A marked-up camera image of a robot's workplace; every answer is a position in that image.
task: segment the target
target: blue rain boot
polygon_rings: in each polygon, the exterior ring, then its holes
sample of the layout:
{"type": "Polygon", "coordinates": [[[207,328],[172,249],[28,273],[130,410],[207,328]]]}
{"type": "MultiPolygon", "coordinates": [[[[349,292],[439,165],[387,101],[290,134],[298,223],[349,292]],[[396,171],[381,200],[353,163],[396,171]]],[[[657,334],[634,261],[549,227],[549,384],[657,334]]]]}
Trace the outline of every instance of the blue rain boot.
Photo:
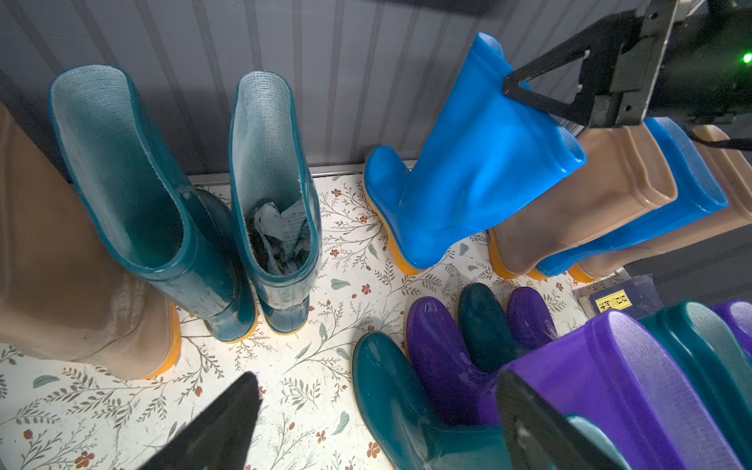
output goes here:
{"type": "Polygon", "coordinates": [[[353,387],[363,422],[378,443],[374,448],[394,468],[511,469],[502,429],[444,425],[407,358],[384,333],[368,333],[356,344],[353,387]]]}
{"type": "Polygon", "coordinates": [[[693,142],[668,117],[645,120],[674,174],[678,197],[624,226],[579,247],[557,253],[538,263],[544,276],[557,276],[570,268],[582,282],[592,281],[575,266],[583,259],[612,253],[652,240],[728,207],[729,201],[693,142]]]}
{"type": "Polygon", "coordinates": [[[227,207],[195,190],[128,75],[73,68],[50,88],[60,151],[105,246],[130,272],[202,318],[220,341],[253,332],[256,310],[227,207]]]}
{"type": "Polygon", "coordinates": [[[496,372],[527,352],[512,337],[504,309],[486,285],[473,283],[463,289],[457,311],[470,358],[481,371],[496,372]]]}
{"type": "Polygon", "coordinates": [[[293,334],[308,319],[308,294],[321,260],[321,215],[293,92],[277,74],[256,71],[240,80],[230,130],[230,180],[235,241],[266,320],[276,333],[293,334]],[[268,238],[255,225],[269,203],[280,213],[290,209],[298,215],[299,223],[281,224],[279,236],[287,241],[280,251],[297,253],[284,266],[270,259],[268,238]]]}
{"type": "Polygon", "coordinates": [[[413,170],[389,147],[368,157],[366,197],[404,273],[437,264],[587,161],[569,131],[504,97],[512,71],[501,44],[480,33],[413,170]]]}

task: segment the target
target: gray wall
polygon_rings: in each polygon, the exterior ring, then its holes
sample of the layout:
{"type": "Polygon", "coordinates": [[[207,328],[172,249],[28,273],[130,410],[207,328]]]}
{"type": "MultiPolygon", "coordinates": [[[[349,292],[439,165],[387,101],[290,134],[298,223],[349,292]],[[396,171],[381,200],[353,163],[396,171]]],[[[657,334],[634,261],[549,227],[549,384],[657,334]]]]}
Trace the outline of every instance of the gray wall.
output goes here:
{"type": "Polygon", "coordinates": [[[707,305],[736,299],[752,302],[752,226],[625,268],[633,277],[652,274],[666,306],[689,300],[707,305]]]}
{"type": "MultiPolygon", "coordinates": [[[[468,17],[376,0],[0,0],[0,99],[59,166],[47,88],[77,65],[125,69],[189,174],[227,167],[235,86],[275,71],[295,93],[311,165],[373,144],[416,158],[477,32],[519,66],[645,0],[499,0],[468,17]]],[[[572,97],[576,68],[534,80],[572,97]]]]}

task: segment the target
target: floral pattern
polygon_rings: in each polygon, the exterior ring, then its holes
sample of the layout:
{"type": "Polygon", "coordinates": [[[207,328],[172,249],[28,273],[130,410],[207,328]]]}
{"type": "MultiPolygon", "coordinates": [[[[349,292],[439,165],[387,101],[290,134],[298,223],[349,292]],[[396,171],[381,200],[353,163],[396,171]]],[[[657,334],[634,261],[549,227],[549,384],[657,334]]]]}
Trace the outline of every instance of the floral pattern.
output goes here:
{"type": "MultiPolygon", "coordinates": [[[[404,348],[405,312],[413,301],[434,296],[454,312],[459,292],[472,282],[489,285],[503,305],[515,287],[536,288],[560,335],[587,320],[572,295],[577,283],[567,275],[538,282],[493,274],[484,233],[455,244],[417,276],[401,273],[379,217],[365,202],[362,175],[315,183],[328,256],[303,329],[279,336],[262,317],[249,338],[223,344],[180,311],[180,359],[146,381],[34,359],[0,344],[2,462],[21,470],[137,468],[241,373],[252,371],[263,402],[246,470],[391,468],[352,392],[350,358],[362,335],[382,331],[404,348]]],[[[227,186],[208,189],[229,203],[227,186]]]]}

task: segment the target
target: metal bracket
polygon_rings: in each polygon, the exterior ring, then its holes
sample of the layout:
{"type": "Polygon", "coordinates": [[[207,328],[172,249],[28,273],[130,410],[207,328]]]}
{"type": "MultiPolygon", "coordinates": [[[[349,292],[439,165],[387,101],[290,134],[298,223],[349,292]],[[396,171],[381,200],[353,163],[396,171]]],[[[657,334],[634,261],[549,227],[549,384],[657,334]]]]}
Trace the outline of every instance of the metal bracket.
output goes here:
{"type": "Polygon", "coordinates": [[[504,94],[590,127],[636,126],[650,96],[680,0],[653,0],[644,17],[612,14],[507,76],[504,94]],[[584,59],[572,103],[522,88],[524,81],[584,59]]]}

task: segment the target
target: black strap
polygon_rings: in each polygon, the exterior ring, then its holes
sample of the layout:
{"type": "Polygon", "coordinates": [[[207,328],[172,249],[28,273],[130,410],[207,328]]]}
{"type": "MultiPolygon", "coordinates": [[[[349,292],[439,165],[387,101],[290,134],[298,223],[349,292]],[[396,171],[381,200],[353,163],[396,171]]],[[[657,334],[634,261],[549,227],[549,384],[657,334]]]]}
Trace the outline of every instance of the black strap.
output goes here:
{"type": "Polygon", "coordinates": [[[708,142],[698,137],[692,129],[684,128],[687,135],[700,144],[707,145],[708,147],[715,148],[728,148],[732,150],[743,150],[744,152],[752,152],[752,138],[730,138],[725,141],[713,141],[708,142]]]}

